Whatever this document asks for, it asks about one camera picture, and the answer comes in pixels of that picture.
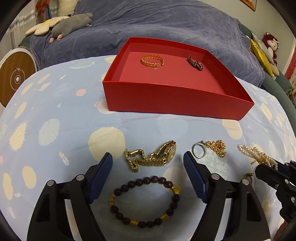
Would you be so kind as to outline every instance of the jewelry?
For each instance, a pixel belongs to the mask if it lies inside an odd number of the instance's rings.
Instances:
[[[127,192],[130,188],[134,188],[135,186],[142,186],[143,184],[150,184],[150,183],[159,183],[163,184],[165,188],[169,188],[173,192],[172,197],[172,203],[170,204],[170,208],[160,216],[160,218],[155,219],[154,221],[136,221],[136,220],[130,220],[127,217],[124,217],[122,213],[119,212],[119,208],[115,206],[114,199],[118,196],[120,196],[123,192]],[[112,213],[115,213],[115,218],[118,220],[121,220],[121,222],[125,225],[132,225],[132,226],[138,226],[139,228],[152,228],[154,225],[161,225],[162,222],[170,217],[173,216],[175,213],[175,209],[178,207],[178,202],[180,201],[180,191],[181,189],[175,185],[171,181],[167,181],[164,177],[158,178],[157,176],[145,177],[142,179],[137,179],[134,181],[129,181],[128,184],[123,184],[120,188],[116,188],[114,190],[114,194],[112,194],[111,198],[109,198],[109,205],[111,206],[110,210]]]
[[[247,172],[245,177],[244,177],[245,179],[247,179],[250,182],[251,185],[252,185],[252,182],[253,182],[253,178],[252,178],[253,175],[254,174],[252,172]]]
[[[196,155],[196,153],[194,151],[194,148],[197,145],[201,146],[203,148],[204,154],[201,157]],[[207,142],[200,141],[198,143],[195,143],[192,146],[192,154],[196,158],[200,159],[200,158],[204,157],[207,154],[206,147],[212,149],[219,157],[225,157],[225,155],[226,155],[226,152],[224,152],[224,149],[226,148],[226,144],[222,140],[217,140],[216,142],[214,142],[214,141],[212,141],[212,142],[211,141],[207,141]]]
[[[191,56],[189,56],[187,60],[193,67],[197,68],[199,71],[203,71],[201,62],[193,60]]]
[[[141,166],[165,166],[169,163],[176,153],[176,142],[175,141],[168,141],[164,143],[156,152],[152,152],[150,157],[146,158],[145,153],[142,149],[137,149],[134,151],[128,151],[127,149],[124,151],[124,155],[126,160],[133,172],[138,172],[139,167]],[[134,158],[131,160],[129,157],[135,157],[141,155],[141,158]]]
[[[277,170],[277,162],[266,155],[264,152],[259,151],[257,147],[253,147],[252,149],[247,145],[237,145],[237,149],[242,154],[255,159],[255,161],[253,161],[251,165],[255,162],[258,162],[259,164],[265,164],[269,167],[274,167]]]
[[[148,58],[154,58],[154,59],[158,59],[161,61],[161,64],[155,64],[155,63],[149,63],[149,62],[146,62],[145,59],[148,59]],[[153,55],[153,54],[149,54],[149,55],[145,55],[141,58],[141,63],[145,66],[148,66],[148,67],[160,67],[160,66],[163,66],[165,64],[165,60],[158,56],[158,55]]]

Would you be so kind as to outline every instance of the red ribbow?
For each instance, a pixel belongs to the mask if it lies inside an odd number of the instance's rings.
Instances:
[[[49,0],[45,0],[44,2],[37,2],[36,4],[36,9],[38,10],[38,15],[37,17],[41,16],[44,18],[44,11],[46,8],[46,5],[49,3]]]

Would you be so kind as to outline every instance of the watch face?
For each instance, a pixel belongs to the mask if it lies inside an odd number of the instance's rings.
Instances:
[[[165,153],[167,153],[167,162],[170,162],[176,153],[176,145],[169,145],[166,148]]]

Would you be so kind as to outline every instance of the dark wooden bead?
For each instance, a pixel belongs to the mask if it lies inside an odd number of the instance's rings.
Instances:
[[[166,212],[165,212],[168,216],[173,216],[175,211],[171,208],[169,208]]]
[[[122,220],[123,219],[123,214],[122,213],[116,213],[115,218],[118,219],[118,220]]]
[[[150,184],[150,183],[151,183],[151,178],[149,178],[149,177],[145,177],[145,178],[143,179],[143,183],[144,183],[144,184]]]
[[[178,203],[177,203],[177,202],[172,202],[172,203],[170,204],[170,208],[171,208],[171,209],[177,209],[177,207],[178,207]]]
[[[130,222],[131,222],[131,220],[130,220],[129,218],[123,218],[123,219],[122,219],[122,223],[123,223],[124,225],[129,225]]]
[[[166,183],[166,178],[165,177],[159,178],[158,183],[159,184],[165,184]]]
[[[153,176],[153,177],[151,178],[151,182],[152,182],[152,183],[157,183],[158,180],[159,180],[158,176]]]
[[[123,184],[123,185],[120,187],[120,190],[121,190],[122,192],[127,192],[127,191],[129,190],[129,187],[128,187],[128,185]]]
[[[148,222],[146,223],[146,226],[147,226],[148,228],[153,228],[153,227],[154,227],[154,223],[153,223],[152,221],[148,221]]]
[[[122,194],[122,191],[119,188],[114,189],[114,195],[120,196]]]
[[[146,223],[143,221],[140,221],[140,222],[138,222],[138,227],[141,229],[146,228]]]
[[[179,202],[179,201],[180,201],[180,196],[179,196],[179,194],[174,194],[172,200],[173,200],[173,202]]]
[[[154,220],[155,225],[161,225],[162,223],[163,223],[163,221],[160,218],[157,218]]]
[[[143,180],[142,179],[137,179],[136,180],[136,185],[137,186],[142,186],[143,185]]]
[[[173,183],[171,181],[167,181],[165,184],[163,184],[165,188],[171,188],[173,186]]]
[[[129,181],[128,182],[128,187],[129,188],[134,188],[136,186],[136,183],[134,181]]]
[[[111,210],[112,213],[118,213],[118,212],[119,212],[119,208],[116,207],[116,206],[112,206],[112,207],[110,208],[110,210]]]

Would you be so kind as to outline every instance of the gold watch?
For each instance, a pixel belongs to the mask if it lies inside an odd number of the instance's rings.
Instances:
[[[169,163],[176,153],[176,142],[168,141],[164,143],[156,152],[152,152],[150,157],[146,158],[145,153],[142,149],[137,149],[134,151],[128,151],[127,149],[124,151],[124,155],[126,160],[133,172],[139,171],[139,165],[141,166],[165,166]]]

